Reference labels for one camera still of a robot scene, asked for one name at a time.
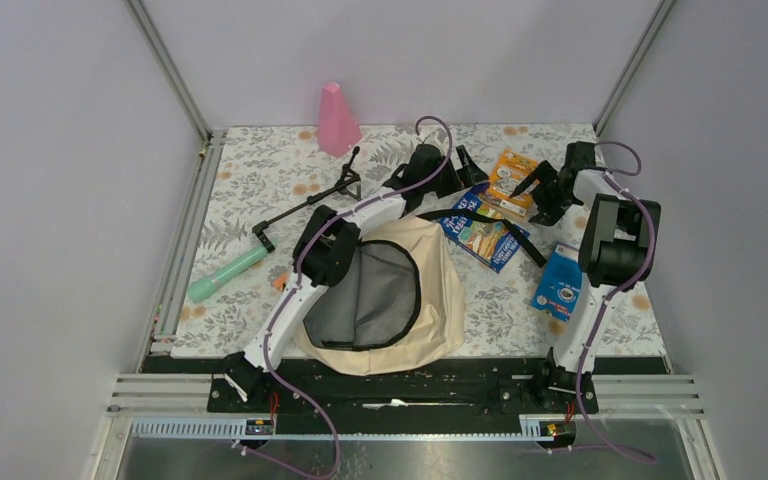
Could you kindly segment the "blue round-logo book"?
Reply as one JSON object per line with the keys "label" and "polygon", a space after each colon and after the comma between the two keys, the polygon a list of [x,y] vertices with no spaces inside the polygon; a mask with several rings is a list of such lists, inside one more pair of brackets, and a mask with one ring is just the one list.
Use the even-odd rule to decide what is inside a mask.
{"label": "blue round-logo book", "polygon": [[579,298],[582,278],[578,250],[569,244],[557,242],[530,302],[531,308],[566,324]]}

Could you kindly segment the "orange children's book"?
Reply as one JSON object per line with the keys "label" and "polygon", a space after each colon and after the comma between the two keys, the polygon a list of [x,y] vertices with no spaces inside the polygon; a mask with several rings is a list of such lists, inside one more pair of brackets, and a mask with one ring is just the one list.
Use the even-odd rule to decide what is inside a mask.
{"label": "orange children's book", "polygon": [[479,198],[506,218],[522,223],[533,200],[529,193],[513,196],[515,188],[538,166],[538,162],[510,149],[504,150],[489,174],[489,183],[479,191]]}

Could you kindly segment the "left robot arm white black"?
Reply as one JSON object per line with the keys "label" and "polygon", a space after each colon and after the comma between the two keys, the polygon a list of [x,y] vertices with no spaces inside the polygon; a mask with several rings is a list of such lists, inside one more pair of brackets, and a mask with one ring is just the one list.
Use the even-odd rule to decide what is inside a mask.
{"label": "left robot arm white black", "polygon": [[463,146],[443,154],[420,144],[373,194],[342,211],[317,208],[294,247],[293,269],[279,301],[244,349],[224,359],[222,376],[232,398],[248,411],[267,404],[271,387],[262,376],[277,369],[314,303],[349,273],[363,234],[414,211],[428,193],[445,197],[488,181]]}

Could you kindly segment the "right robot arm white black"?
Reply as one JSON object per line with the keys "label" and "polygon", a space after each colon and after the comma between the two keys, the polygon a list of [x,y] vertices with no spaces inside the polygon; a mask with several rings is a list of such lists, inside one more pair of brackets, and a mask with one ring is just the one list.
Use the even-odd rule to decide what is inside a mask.
{"label": "right robot arm white black", "polygon": [[564,333],[528,383],[533,403],[546,412],[591,412],[585,396],[611,302],[652,270],[662,206],[621,186],[618,173],[597,164],[595,144],[577,141],[567,145],[560,169],[543,161],[513,192],[530,194],[536,213],[528,221],[534,225],[557,224],[573,205],[589,210],[578,248],[578,299]]}

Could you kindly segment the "cream canvas backpack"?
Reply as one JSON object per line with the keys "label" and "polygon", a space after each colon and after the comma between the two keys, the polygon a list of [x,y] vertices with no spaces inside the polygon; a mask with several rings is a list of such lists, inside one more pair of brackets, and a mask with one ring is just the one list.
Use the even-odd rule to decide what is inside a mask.
{"label": "cream canvas backpack", "polygon": [[[295,345],[338,373],[370,376],[428,365],[466,338],[467,291],[431,211],[385,223],[364,235],[349,273],[313,305]],[[527,232],[502,219],[525,249]]]}

